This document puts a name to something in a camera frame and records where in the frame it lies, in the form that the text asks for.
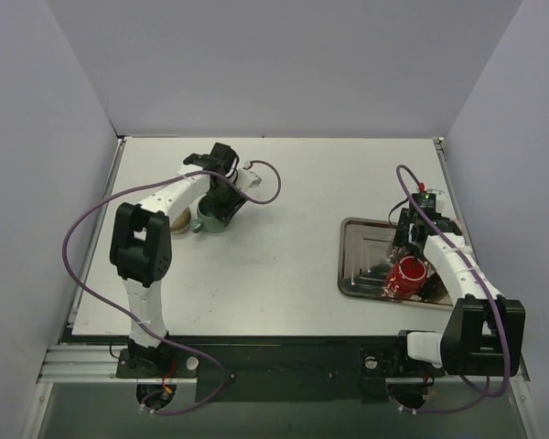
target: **gray wall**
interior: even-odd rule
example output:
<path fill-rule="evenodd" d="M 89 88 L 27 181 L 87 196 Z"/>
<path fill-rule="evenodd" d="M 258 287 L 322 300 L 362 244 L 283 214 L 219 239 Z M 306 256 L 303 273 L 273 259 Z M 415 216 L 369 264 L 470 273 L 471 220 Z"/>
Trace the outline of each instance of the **gray wall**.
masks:
<path fill-rule="evenodd" d="M 520 0 L 48 0 L 120 134 L 428 137 Z"/>
<path fill-rule="evenodd" d="M 102 194 L 115 142 L 44 0 L 0 0 L 0 438 L 19 437 L 62 328 L 71 285 L 59 246 Z"/>
<path fill-rule="evenodd" d="M 549 437 L 549 0 L 524 0 L 447 143 L 480 263 L 527 308 L 523 354 Z"/>

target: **red cup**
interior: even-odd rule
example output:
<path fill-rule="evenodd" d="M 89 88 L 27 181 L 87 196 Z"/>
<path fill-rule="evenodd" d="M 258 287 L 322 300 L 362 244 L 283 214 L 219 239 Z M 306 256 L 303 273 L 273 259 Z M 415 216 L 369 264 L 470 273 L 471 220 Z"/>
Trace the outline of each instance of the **red cup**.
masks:
<path fill-rule="evenodd" d="M 427 266 L 414 256 L 399 259 L 388 273 L 386 286 L 393 297 L 408 299 L 416 294 L 427 280 Z"/>

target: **stainless steel tray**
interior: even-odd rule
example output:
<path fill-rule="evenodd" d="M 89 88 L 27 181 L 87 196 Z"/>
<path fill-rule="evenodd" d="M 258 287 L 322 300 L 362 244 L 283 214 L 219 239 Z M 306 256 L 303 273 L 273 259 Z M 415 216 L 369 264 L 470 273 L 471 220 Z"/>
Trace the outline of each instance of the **stainless steel tray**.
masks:
<path fill-rule="evenodd" d="M 398 304 L 451 306 L 449 296 L 435 301 L 421 301 L 414 295 L 410 299 L 395 299 L 385 287 L 386 275 L 393 267 L 395 227 L 386 221 L 346 218 L 341 223 L 339 239 L 338 288 L 350 297 L 383 300 Z"/>

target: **tabletop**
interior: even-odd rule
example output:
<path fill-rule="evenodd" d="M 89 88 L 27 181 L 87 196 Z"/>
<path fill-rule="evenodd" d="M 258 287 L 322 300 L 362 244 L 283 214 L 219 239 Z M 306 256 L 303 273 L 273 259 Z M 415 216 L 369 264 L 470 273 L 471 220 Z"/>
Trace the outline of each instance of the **tabletop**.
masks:
<path fill-rule="evenodd" d="M 231 146 L 242 161 L 272 163 L 283 188 L 272 204 L 246 203 L 223 233 L 173 238 L 173 262 L 162 286 L 170 334 L 375 336 L 445 328 L 449 309 L 348 298 L 337 286 L 340 224 L 347 217 L 386 220 L 404 199 L 397 165 L 410 166 L 427 187 L 445 191 L 443 213 L 455 216 L 432 140 L 127 138 L 113 193 L 172 177 L 187 155 L 206 154 L 215 142 Z M 269 198 L 275 176 L 265 166 L 253 170 L 263 182 L 252 194 Z M 88 285 L 123 306 L 126 291 L 109 261 L 114 212 L 152 192 L 110 203 L 88 272 Z M 83 293 L 74 335 L 129 332 L 128 317 Z"/>

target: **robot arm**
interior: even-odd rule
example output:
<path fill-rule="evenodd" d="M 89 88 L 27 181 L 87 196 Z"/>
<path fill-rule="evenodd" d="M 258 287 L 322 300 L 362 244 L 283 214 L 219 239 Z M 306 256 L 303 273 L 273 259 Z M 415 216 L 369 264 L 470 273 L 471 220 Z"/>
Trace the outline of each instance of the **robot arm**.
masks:
<path fill-rule="evenodd" d="M 501 314 L 511 357 L 511 375 L 516 374 L 521 356 L 524 308 L 518 300 L 506 299 L 480 270 L 455 221 L 436 212 L 436 195 L 413 194 L 417 204 L 453 242 L 454 248 L 427 227 L 413 206 L 403 209 L 393 245 L 431 263 L 454 304 L 443 334 L 407 331 L 407 356 L 433 364 L 451 375 L 501 376 L 503 356 L 500 337 L 487 296 L 476 282 L 478 275 L 488 286 Z M 467 264 L 460 255 L 463 252 Z"/>
<path fill-rule="evenodd" d="M 229 146 L 215 144 L 209 155 L 190 155 L 179 174 L 199 170 L 200 166 L 226 176 L 237 161 L 238 156 Z M 230 179 L 241 191 L 261 182 L 247 169 L 234 170 Z M 205 197 L 199 201 L 195 232 L 224 230 L 245 202 L 221 179 L 196 175 L 166 185 L 136 205 L 123 203 L 116 210 L 110 260 L 123 278 L 130 311 L 161 337 L 167 336 L 161 282 L 172 259 L 170 225 L 201 196 Z M 159 344 L 132 322 L 128 341 L 132 356 L 158 365 L 162 358 Z"/>

